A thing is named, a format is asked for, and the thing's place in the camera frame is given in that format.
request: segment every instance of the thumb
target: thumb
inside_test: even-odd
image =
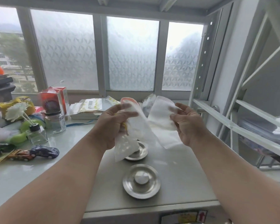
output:
[[[138,116],[138,112],[121,112],[115,115],[115,118],[116,118],[116,122],[123,123],[128,118],[137,117],[137,116]]]
[[[172,119],[174,122],[179,123],[182,120],[184,120],[186,116],[185,115],[179,115],[179,114],[171,114],[170,119]]]

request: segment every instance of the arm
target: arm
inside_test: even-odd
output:
[[[0,206],[0,224],[80,223],[104,152],[114,147],[120,123],[134,112],[104,112],[63,158]]]
[[[182,142],[191,147],[222,207],[236,224],[280,223],[280,184],[247,163],[205,127],[188,106],[172,115]]]

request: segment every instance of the frosted window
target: frosted window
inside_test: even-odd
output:
[[[92,15],[31,10],[48,86],[98,90]]]
[[[13,78],[12,93],[34,94],[37,87],[17,10],[0,7],[0,66]]]
[[[153,91],[159,22],[107,17],[111,90]]]
[[[203,25],[169,23],[162,90],[190,91]]]

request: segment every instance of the yellow bag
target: yellow bag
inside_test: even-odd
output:
[[[5,119],[5,115],[7,112],[7,109],[16,104],[16,103],[22,103],[22,102],[26,102],[29,104],[29,107],[27,108],[27,110],[25,111],[25,113],[29,116],[32,115],[33,113],[35,113],[35,107],[33,102],[31,101],[30,97],[26,97],[26,96],[21,96],[21,97],[16,97],[15,99],[8,101],[8,102],[1,102],[0,103],[0,109],[1,109],[1,113],[2,113],[2,117]]]

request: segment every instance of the stack of papers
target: stack of papers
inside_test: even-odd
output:
[[[81,100],[78,103],[70,105],[71,119],[91,120],[96,119],[101,113],[113,105],[120,104],[112,97],[106,98],[91,98]]]

